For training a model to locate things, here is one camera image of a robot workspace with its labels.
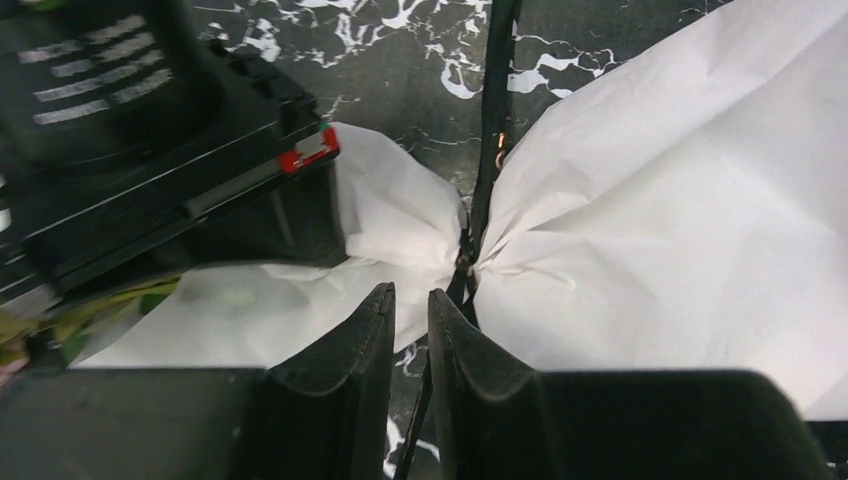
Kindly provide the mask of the white wrapping paper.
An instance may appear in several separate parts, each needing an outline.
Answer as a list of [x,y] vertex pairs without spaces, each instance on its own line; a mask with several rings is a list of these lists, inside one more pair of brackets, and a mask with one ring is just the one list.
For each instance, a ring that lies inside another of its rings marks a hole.
[[[337,124],[349,258],[196,270],[80,368],[270,367],[397,288],[395,346],[453,273],[457,191]],[[847,5],[734,1],[549,107],[507,156],[472,270],[539,370],[751,369],[847,416]]]

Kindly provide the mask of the pink orange flower bunch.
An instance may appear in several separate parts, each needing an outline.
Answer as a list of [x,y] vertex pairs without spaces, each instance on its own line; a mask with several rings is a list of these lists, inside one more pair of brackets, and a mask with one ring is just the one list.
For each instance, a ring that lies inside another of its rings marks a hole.
[[1,384],[6,385],[36,360],[38,347],[55,350],[67,365],[77,359],[93,338],[119,335],[150,313],[176,289],[181,277],[172,275],[109,294],[58,314],[31,320],[1,314]]

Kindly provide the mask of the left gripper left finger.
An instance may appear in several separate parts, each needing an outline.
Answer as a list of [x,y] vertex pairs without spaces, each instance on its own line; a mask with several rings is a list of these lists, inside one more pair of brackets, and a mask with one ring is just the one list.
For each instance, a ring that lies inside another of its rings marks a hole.
[[5,479],[376,479],[396,289],[269,368],[24,371],[1,391]]

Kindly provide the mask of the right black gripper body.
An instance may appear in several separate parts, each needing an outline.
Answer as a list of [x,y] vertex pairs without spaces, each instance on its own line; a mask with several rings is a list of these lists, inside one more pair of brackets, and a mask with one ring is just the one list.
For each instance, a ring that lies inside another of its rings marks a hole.
[[345,257],[334,129],[178,1],[1,5],[1,309],[194,268]]

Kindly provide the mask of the black ribbon gold lettering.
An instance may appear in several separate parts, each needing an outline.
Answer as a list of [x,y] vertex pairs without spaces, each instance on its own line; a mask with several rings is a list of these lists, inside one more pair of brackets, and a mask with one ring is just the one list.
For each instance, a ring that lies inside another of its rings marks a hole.
[[470,212],[460,237],[460,253],[447,296],[477,327],[473,306],[478,280],[473,264],[480,256],[483,234],[489,223],[491,196],[509,152],[507,141],[511,119],[508,78],[515,53],[515,27],[521,14],[520,0],[494,0],[486,43],[481,103],[482,140]]

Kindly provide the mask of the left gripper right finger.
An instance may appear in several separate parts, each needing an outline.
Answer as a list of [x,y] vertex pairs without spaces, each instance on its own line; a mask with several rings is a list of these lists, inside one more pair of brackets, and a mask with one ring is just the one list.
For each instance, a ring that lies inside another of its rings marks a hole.
[[744,370],[539,371],[428,298],[446,479],[828,479],[811,429]]

